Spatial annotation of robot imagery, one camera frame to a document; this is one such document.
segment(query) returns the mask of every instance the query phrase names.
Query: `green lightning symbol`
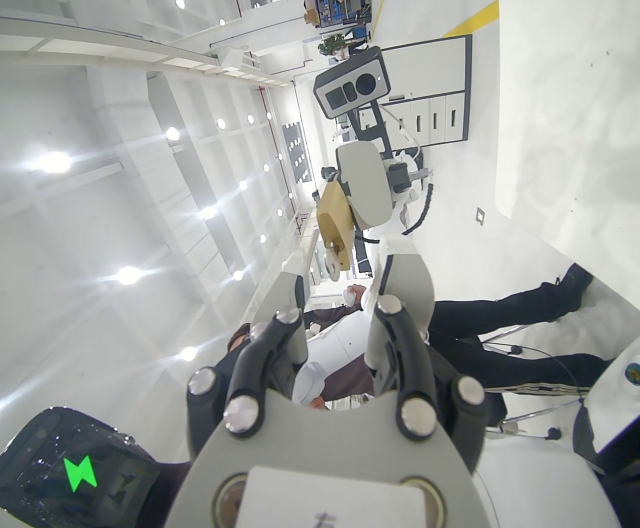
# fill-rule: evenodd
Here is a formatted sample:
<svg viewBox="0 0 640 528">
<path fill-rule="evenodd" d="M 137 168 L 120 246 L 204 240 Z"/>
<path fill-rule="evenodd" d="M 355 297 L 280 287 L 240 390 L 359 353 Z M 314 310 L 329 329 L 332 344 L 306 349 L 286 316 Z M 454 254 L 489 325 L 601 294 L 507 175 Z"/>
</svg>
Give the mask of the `green lightning symbol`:
<svg viewBox="0 0 640 528">
<path fill-rule="evenodd" d="M 84 460 L 80 462 L 79 465 L 74 464 L 66 458 L 64 461 L 65 469 L 67 470 L 67 478 L 69 479 L 69 484 L 71 484 L 71 490 L 74 493 L 82 481 L 86 481 L 93 487 L 98 485 L 98 482 L 95 480 L 95 475 L 93 474 L 93 467 L 91 466 L 89 455 L 85 456 Z"/>
</svg>

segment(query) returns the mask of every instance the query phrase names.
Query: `white cabinet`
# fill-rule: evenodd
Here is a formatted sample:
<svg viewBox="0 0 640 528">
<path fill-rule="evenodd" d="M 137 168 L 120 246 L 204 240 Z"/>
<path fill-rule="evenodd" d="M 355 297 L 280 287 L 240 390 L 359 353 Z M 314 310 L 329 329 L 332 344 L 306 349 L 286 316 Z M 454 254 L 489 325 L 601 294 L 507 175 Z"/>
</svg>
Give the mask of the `white cabinet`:
<svg viewBox="0 0 640 528">
<path fill-rule="evenodd" d="M 465 35 L 383 50 L 391 91 L 378 103 L 402 120 L 421 146 L 467 138 L 471 39 Z M 414 146 L 384 111 L 382 119 L 392 150 Z M 373 111 L 361 110 L 360 121 L 363 128 L 375 125 Z M 382 151 L 381 141 L 377 144 Z"/>
<path fill-rule="evenodd" d="M 384 49 L 391 92 L 380 103 L 464 90 L 466 46 L 463 36 Z"/>
</svg>

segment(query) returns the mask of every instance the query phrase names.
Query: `potted plant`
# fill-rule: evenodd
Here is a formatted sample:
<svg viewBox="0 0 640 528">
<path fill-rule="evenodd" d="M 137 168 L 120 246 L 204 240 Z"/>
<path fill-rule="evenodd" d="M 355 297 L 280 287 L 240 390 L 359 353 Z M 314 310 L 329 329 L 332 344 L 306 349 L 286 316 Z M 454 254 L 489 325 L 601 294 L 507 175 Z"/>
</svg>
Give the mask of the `potted plant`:
<svg viewBox="0 0 640 528">
<path fill-rule="evenodd" d="M 344 35 L 342 33 L 334 33 L 318 44 L 318 51 L 322 55 L 335 55 L 346 47 L 347 43 L 344 41 Z"/>
</svg>

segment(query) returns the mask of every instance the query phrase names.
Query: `black panel with lights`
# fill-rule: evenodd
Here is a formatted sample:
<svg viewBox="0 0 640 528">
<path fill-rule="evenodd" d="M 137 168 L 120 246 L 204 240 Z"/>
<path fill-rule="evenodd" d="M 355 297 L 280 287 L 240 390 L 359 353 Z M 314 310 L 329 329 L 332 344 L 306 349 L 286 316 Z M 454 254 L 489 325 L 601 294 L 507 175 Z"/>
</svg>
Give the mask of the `black panel with lights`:
<svg viewBox="0 0 640 528">
<path fill-rule="evenodd" d="M 289 153 L 289 159 L 291 160 L 291 167 L 293 168 L 293 174 L 296 177 L 296 182 L 310 182 L 312 180 L 311 172 L 307 164 L 305 147 L 302 144 L 300 123 L 286 124 L 282 127 L 282 132 L 285 139 L 285 152 Z"/>
</svg>

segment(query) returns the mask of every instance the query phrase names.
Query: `circular logo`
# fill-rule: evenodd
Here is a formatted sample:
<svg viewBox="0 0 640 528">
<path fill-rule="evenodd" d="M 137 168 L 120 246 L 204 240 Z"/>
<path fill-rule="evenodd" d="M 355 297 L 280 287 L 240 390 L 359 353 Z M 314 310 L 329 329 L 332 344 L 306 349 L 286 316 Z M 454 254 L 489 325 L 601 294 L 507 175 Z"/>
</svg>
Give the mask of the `circular logo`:
<svg viewBox="0 0 640 528">
<path fill-rule="evenodd" d="M 638 363 L 629 363 L 625 369 L 625 377 L 629 383 L 640 386 L 640 365 Z"/>
</svg>

